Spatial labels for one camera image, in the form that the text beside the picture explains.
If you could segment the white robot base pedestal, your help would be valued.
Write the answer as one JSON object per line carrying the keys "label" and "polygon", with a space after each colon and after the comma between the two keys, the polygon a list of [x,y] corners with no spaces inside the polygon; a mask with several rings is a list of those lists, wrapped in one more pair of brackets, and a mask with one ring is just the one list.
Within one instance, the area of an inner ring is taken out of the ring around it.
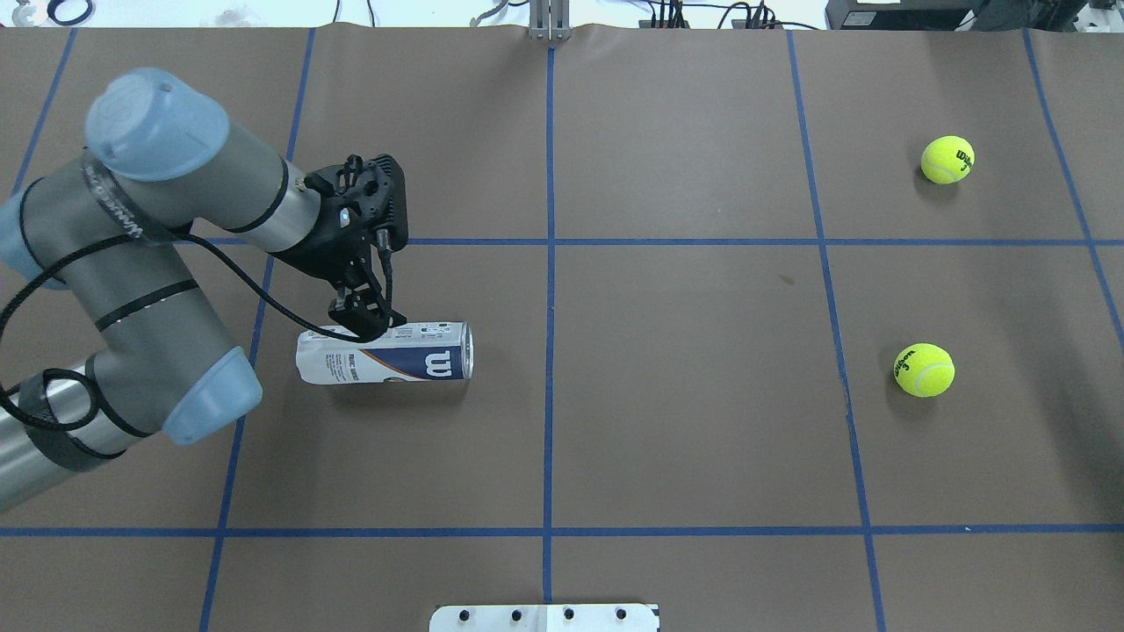
{"label": "white robot base pedestal", "polygon": [[658,605],[640,603],[450,605],[429,631],[661,631]]}

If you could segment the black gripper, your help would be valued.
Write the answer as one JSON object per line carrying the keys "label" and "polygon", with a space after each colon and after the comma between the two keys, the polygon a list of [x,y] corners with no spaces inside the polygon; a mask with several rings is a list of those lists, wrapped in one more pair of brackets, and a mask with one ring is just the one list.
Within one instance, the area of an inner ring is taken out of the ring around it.
{"label": "black gripper", "polygon": [[377,231],[386,224],[388,180],[359,177],[342,192],[326,177],[303,177],[306,192],[320,204],[312,228],[278,260],[332,285],[339,292],[328,317],[359,341],[375,341],[407,324],[401,312],[380,292],[374,272]]}

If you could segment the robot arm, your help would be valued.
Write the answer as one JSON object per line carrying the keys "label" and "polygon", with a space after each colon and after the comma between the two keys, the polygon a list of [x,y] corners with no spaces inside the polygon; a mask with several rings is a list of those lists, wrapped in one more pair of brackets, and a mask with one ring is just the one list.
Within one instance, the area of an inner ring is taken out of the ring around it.
{"label": "robot arm", "polygon": [[3,261],[64,289],[105,340],[71,368],[3,388],[3,509],[111,463],[151,435],[192,444],[263,389],[176,243],[202,219],[333,288],[321,334],[366,343],[405,317],[391,256],[408,243],[402,168],[351,155],[306,173],[158,67],[117,76],[89,108],[81,154],[3,205]]}

